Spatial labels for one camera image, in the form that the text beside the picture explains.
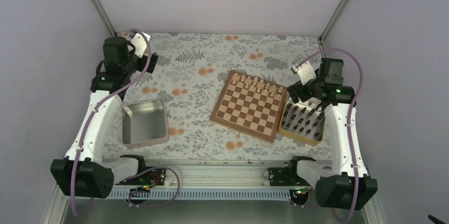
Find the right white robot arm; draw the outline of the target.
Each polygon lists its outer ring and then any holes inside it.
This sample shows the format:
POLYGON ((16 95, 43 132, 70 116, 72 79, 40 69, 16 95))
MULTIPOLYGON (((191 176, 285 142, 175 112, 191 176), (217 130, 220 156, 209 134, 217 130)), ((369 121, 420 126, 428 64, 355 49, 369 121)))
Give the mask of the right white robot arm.
POLYGON ((294 157, 287 171, 292 185, 306 181, 315 189, 316 201, 325 208, 360 210, 378 190, 363 163, 355 123, 356 93, 343 84, 344 62, 323 58, 318 70, 309 62, 292 67, 300 80, 287 87, 293 103, 319 100, 324 131, 332 142, 332 164, 325 169, 310 157, 294 157))

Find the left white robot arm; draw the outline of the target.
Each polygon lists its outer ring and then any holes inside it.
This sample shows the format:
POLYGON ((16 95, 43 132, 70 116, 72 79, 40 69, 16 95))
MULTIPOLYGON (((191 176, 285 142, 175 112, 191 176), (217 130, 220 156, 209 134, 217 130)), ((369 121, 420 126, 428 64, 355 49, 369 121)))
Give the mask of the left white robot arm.
POLYGON ((137 33, 131 40, 110 37, 103 44, 104 59, 97 65, 91 83, 89 105, 74 143, 63 159, 54 159, 50 171, 63 194, 71 197, 104 199, 115 184, 129 179, 141 184, 147 178, 143 157, 122 155, 103 164, 103 146, 114 113, 120 108, 131 76, 151 73, 156 53, 145 56, 150 36, 137 33))

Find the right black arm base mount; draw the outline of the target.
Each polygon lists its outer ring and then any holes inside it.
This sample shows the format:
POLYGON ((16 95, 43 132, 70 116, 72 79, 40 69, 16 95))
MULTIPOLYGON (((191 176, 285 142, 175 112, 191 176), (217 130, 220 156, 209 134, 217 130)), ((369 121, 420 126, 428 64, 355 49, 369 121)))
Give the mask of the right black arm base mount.
POLYGON ((304 179, 300 178, 289 167, 271 167, 263 171, 262 177, 268 180, 270 186, 292 186, 289 189, 289 197, 292 205, 305 205, 309 199, 312 187, 304 179))

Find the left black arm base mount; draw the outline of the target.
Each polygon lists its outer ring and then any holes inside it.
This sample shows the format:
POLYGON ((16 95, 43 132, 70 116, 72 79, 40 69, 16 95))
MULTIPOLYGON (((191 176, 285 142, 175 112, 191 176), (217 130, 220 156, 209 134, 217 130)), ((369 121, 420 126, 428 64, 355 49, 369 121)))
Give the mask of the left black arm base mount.
POLYGON ((131 188, 128 194, 136 193, 131 197, 130 200, 125 199, 126 203, 131 202, 132 204, 140 205, 146 200, 143 196, 149 195, 151 189, 155 186, 162 186, 165 183, 166 169, 158 168, 153 171, 147 172, 139 177, 135 177, 128 180, 122 180, 119 185, 135 185, 136 187, 131 188))

